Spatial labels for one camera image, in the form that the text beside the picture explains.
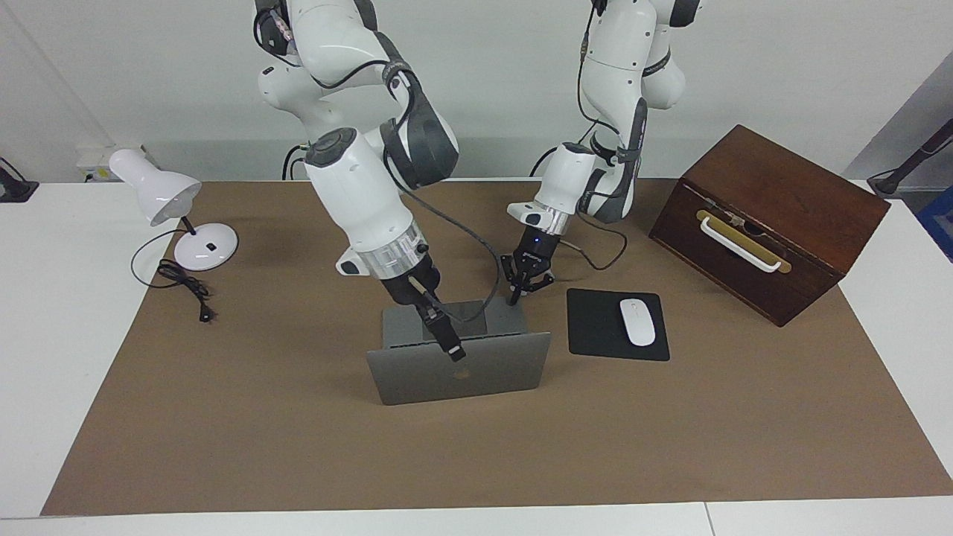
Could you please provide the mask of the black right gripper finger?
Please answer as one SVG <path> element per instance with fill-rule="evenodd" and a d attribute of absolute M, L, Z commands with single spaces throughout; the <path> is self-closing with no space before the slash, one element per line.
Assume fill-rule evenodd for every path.
<path fill-rule="evenodd" d="M 443 350 L 443 352 L 446 353 L 446 355 L 449 356 L 454 363 L 459 363 L 460 360 L 463 360 L 464 357 L 466 357 L 466 352 L 462 347 L 462 339 L 459 338 L 455 326 L 453 326 L 453 320 L 456 320 L 456 316 L 453 315 L 453 313 L 448 312 L 446 307 L 439 301 L 436 301 L 436 305 L 438 305 L 440 309 L 442 309 L 442 311 L 448 316 L 448 342 L 445 344 L 439 344 L 440 349 Z"/>
<path fill-rule="evenodd" d="M 438 344 L 445 344 L 448 342 L 448 316 L 436 305 L 433 299 L 426 298 L 425 301 L 427 304 L 423 305 L 423 312 L 421 313 L 424 326 Z"/>

